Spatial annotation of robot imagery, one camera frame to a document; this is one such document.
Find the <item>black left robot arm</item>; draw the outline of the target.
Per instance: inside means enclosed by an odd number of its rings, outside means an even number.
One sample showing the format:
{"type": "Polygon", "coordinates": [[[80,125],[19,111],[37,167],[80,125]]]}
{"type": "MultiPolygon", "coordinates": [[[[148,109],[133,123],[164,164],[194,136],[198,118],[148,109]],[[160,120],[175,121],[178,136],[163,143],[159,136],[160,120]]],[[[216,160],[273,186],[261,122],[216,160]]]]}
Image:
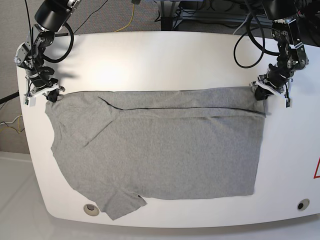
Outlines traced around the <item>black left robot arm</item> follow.
{"type": "Polygon", "coordinates": [[[271,35],[277,42],[278,53],[266,50],[252,35],[250,27],[253,14],[247,20],[246,31],[252,43],[263,53],[276,56],[275,65],[269,64],[266,74],[259,75],[252,85],[254,96],[264,101],[271,95],[284,97],[290,103],[289,86],[296,71],[303,70],[309,63],[304,44],[300,37],[295,15],[297,9],[293,0],[263,0],[266,17],[272,21],[271,35]]]}

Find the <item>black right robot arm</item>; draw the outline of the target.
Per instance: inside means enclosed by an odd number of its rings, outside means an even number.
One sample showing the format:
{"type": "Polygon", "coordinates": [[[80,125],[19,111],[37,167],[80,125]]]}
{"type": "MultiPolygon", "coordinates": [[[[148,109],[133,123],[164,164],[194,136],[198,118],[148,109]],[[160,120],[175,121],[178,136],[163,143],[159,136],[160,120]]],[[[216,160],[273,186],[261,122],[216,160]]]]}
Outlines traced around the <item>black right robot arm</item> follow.
{"type": "Polygon", "coordinates": [[[45,62],[57,64],[71,52],[75,36],[67,20],[80,4],[79,0],[45,0],[37,10],[36,24],[29,26],[29,33],[24,43],[17,49],[14,62],[17,67],[25,69],[26,93],[24,104],[32,107],[36,97],[43,95],[52,103],[56,102],[60,92],[65,88],[54,78],[55,70],[45,66],[45,62]],[[70,35],[70,43],[63,56],[57,59],[45,55],[45,50],[54,39],[55,34],[65,27],[70,35]]]}

